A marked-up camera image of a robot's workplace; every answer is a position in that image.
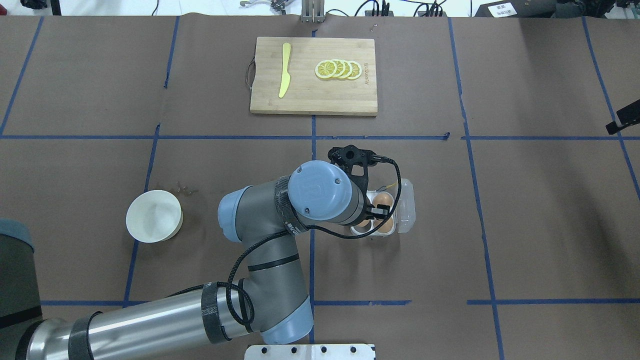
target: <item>white ceramic bowl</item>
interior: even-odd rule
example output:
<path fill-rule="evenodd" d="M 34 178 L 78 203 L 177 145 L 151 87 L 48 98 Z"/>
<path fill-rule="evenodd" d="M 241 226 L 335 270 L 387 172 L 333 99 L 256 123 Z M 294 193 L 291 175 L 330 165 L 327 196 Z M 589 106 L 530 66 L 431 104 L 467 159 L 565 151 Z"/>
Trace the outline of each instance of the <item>white ceramic bowl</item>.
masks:
<path fill-rule="evenodd" d="M 165 241 L 182 226 L 182 208 L 172 193 L 151 190 L 133 200 L 127 210 L 127 230 L 143 243 Z"/>

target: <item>clear plastic egg carton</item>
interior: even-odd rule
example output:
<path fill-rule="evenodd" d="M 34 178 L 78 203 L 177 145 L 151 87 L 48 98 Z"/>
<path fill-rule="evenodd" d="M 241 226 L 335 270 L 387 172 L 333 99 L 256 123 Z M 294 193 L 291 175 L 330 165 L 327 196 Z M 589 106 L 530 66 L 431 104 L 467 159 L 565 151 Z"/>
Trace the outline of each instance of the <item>clear plastic egg carton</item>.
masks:
<path fill-rule="evenodd" d="M 389 192 L 367 190 L 367 197 L 372 204 L 380 202 L 381 204 L 393 206 L 394 196 Z M 367 231 L 370 231 L 379 224 L 379 222 L 377 222 L 376 220 L 367 221 L 368 224 L 365 224 L 362 227 L 358 225 L 351 226 L 351 233 L 354 235 L 361 235 L 366 233 Z M 385 230 L 388 227 L 389 222 L 392 222 L 391 228 L 388 229 L 387 232 L 383 232 L 382 230 Z M 413 184 L 411 183 L 411 181 L 409 181 L 409 179 L 402 179 L 402 192 L 400 193 L 400 199 L 398 200 L 396 211 L 385 225 L 383 225 L 380 229 L 378 229 L 370 236 L 389 236 L 396 230 L 398 231 L 398 233 L 408 233 L 409 230 L 411 230 L 411 228 L 413 227 L 414 223 L 415 200 L 413 198 Z"/>

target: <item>wooden cutting board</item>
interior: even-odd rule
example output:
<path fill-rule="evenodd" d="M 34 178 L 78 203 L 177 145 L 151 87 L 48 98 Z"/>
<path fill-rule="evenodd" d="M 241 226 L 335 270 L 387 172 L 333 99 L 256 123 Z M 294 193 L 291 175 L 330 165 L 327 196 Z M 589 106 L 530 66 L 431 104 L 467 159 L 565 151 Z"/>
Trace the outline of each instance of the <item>wooden cutting board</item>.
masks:
<path fill-rule="evenodd" d="M 291 82 L 278 97 L 282 77 L 282 44 L 291 44 Z M 316 65 L 323 60 L 357 61 L 356 80 L 319 79 Z M 264 114 L 364 115 L 378 114 L 376 50 L 373 39 L 259 37 L 255 47 L 255 79 L 251 112 Z"/>

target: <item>egg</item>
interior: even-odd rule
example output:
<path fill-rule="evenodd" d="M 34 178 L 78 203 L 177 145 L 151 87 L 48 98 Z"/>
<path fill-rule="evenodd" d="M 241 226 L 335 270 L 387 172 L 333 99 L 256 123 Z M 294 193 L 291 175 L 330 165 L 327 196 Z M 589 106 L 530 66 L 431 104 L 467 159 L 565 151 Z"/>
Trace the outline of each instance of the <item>egg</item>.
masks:
<path fill-rule="evenodd" d="M 365 226 L 369 226 L 369 223 L 371 222 L 371 220 L 363 220 L 361 223 L 359 223 L 358 225 L 356 225 L 356 227 L 365 227 Z"/>
<path fill-rule="evenodd" d="M 366 233 L 367 231 L 371 230 L 371 220 L 363 220 L 361 223 L 354 226 L 354 228 L 359 233 Z"/>
<path fill-rule="evenodd" d="M 379 193 L 373 198 L 373 206 L 378 207 L 378 205 L 386 205 L 391 207 L 394 204 L 394 197 L 389 195 L 388 193 Z"/>
<path fill-rule="evenodd" d="M 380 225 L 381 222 L 382 220 L 376 219 L 376 221 L 373 222 L 373 227 Z M 390 218 L 387 222 L 385 222 L 384 225 L 382 225 L 382 227 L 378 229 L 378 232 L 383 234 L 388 234 L 391 232 L 391 229 L 393 229 L 393 227 L 394 227 L 394 219 Z"/>

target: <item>yellow knife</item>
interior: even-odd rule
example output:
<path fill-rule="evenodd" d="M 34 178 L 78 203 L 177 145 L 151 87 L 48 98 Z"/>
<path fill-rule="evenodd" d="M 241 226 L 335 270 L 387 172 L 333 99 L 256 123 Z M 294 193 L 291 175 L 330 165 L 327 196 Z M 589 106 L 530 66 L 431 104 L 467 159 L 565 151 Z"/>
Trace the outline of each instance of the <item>yellow knife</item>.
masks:
<path fill-rule="evenodd" d="M 291 44 L 286 42 L 282 44 L 282 79 L 280 80 L 280 93 L 279 98 L 282 99 L 284 94 L 287 93 L 289 88 L 289 82 L 291 81 L 291 75 L 287 72 L 289 67 L 289 56 L 291 55 Z"/>

